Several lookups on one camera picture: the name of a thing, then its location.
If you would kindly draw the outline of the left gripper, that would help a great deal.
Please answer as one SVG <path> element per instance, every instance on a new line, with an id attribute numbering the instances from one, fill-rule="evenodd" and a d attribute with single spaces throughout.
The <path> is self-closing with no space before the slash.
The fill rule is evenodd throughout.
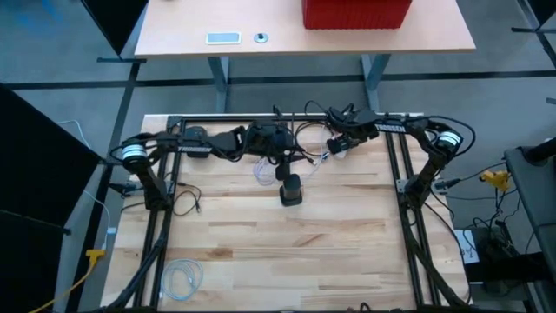
<path id="1" fill-rule="evenodd" d="M 283 123 L 252 122 L 245 133 L 245 153 L 247 155 L 267 158 L 271 163 L 279 163 L 286 155 L 294 153 L 294 160 L 311 158 L 304 151 L 311 143 L 296 138 L 291 129 Z"/>

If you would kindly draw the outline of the black power bank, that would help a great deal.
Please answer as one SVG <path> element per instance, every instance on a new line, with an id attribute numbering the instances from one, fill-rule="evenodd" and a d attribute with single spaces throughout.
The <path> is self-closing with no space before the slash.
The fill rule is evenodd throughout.
<path id="1" fill-rule="evenodd" d="M 205 137 L 207 131 L 200 126 L 192 126 L 185 130 L 185 135 L 187 137 Z M 190 143 L 187 148 L 186 154 L 191 158 L 208 158 L 210 148 L 205 143 L 194 142 Z"/>

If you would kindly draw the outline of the black charger block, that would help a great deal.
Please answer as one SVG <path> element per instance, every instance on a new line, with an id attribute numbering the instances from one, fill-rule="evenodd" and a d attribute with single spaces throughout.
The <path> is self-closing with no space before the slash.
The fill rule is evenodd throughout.
<path id="1" fill-rule="evenodd" d="M 350 137 L 341 135 L 339 137 L 331 137 L 327 140 L 327 147 L 332 155 L 337 155 L 341 152 L 348 151 L 353 148 L 353 143 Z"/>
<path id="2" fill-rule="evenodd" d="M 294 206 L 302 202 L 301 179 L 297 174 L 289 175 L 279 189 L 283 206 Z"/>

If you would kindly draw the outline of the red ribbed box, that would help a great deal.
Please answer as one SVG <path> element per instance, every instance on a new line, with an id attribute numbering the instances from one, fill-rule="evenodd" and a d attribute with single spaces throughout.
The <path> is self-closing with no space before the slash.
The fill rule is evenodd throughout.
<path id="1" fill-rule="evenodd" d="M 413 0 L 301 0 L 308 30 L 399 29 Z"/>

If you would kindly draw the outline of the beige desk top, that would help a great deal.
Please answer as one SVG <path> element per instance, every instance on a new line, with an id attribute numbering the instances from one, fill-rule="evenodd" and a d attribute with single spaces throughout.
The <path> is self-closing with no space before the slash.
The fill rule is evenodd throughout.
<path id="1" fill-rule="evenodd" d="M 209 32 L 242 34 L 207 45 Z M 256 43 L 256 33 L 268 34 Z M 301 0 L 150 0 L 136 57 L 467 52 L 476 46 L 455 0 L 413 0 L 397 30 L 308 30 Z"/>

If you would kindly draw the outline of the white phone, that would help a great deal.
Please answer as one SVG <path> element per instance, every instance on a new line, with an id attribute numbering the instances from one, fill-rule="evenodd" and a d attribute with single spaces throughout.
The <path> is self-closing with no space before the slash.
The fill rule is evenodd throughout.
<path id="1" fill-rule="evenodd" d="M 237 45 L 242 42 L 241 32 L 209 32 L 206 35 L 207 45 Z"/>

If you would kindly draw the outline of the yellow connector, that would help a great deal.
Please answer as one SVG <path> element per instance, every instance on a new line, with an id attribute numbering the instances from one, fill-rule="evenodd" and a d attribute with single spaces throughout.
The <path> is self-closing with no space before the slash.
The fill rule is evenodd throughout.
<path id="1" fill-rule="evenodd" d="M 485 170 L 480 173 L 479 179 L 481 182 L 489 183 L 496 190 L 501 192 L 507 192 L 510 188 L 510 177 L 511 174 L 506 170 L 500 171 L 490 171 Z"/>

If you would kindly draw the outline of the white paper sheet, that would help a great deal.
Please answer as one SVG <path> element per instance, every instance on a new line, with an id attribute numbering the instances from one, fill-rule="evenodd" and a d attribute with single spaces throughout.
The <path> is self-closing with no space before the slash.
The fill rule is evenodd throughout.
<path id="1" fill-rule="evenodd" d="M 460 245 L 464 264 L 478 263 L 480 257 L 473 238 L 473 232 L 471 230 L 455 230 L 454 233 Z"/>

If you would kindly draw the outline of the black cylinder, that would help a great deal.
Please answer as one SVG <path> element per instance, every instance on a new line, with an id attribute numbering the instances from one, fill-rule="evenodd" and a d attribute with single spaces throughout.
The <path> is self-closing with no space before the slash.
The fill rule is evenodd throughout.
<path id="1" fill-rule="evenodd" d="M 533 165 L 543 164 L 550 157 L 556 156 L 556 137 L 545 140 L 536 146 L 520 147 L 522 156 Z"/>

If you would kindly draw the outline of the grey side table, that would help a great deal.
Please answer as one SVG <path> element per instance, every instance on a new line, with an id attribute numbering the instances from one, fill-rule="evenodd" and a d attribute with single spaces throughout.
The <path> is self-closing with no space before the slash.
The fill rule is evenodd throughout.
<path id="1" fill-rule="evenodd" d="M 543 224 L 556 223 L 556 156 L 533 165 L 520 147 L 506 150 L 504 158 L 535 231 Z M 556 313 L 556 284 L 547 282 L 538 292 L 545 313 Z"/>

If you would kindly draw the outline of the black equipment box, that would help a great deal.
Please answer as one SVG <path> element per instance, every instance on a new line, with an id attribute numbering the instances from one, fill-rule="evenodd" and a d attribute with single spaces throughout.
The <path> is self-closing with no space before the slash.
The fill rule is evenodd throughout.
<path id="1" fill-rule="evenodd" d="M 556 223 L 543 224 L 532 233 L 541 248 L 541 252 L 535 253 L 509 252 L 511 243 L 494 238 L 487 228 L 471 228 L 465 232 L 474 230 L 482 235 L 481 241 L 473 246 L 480 260 L 465 265 L 469 282 L 511 280 L 556 284 Z"/>

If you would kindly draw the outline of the black metal stand foot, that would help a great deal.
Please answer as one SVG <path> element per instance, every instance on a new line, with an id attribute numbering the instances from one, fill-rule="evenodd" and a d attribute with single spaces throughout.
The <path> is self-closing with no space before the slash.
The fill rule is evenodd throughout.
<path id="1" fill-rule="evenodd" d="M 556 19 L 556 0 L 516 0 L 516 2 L 528 22 L 528 27 L 512 27 L 511 32 L 534 34 L 556 69 L 556 49 L 546 38 L 547 34 L 556 35 L 556 26 L 546 27 L 550 20 Z"/>

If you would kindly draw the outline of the small black partition panel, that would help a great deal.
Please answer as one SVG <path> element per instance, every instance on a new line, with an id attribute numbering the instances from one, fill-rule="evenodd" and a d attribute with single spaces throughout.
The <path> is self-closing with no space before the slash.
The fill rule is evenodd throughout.
<path id="1" fill-rule="evenodd" d="M 80 0 L 119 57 L 149 0 Z"/>

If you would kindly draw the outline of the large black partition panel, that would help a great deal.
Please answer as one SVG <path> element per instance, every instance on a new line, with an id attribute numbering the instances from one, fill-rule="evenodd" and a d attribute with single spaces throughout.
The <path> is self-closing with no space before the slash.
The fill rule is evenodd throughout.
<path id="1" fill-rule="evenodd" d="M 66 223 L 99 162 L 0 83 L 0 313 L 54 298 Z"/>

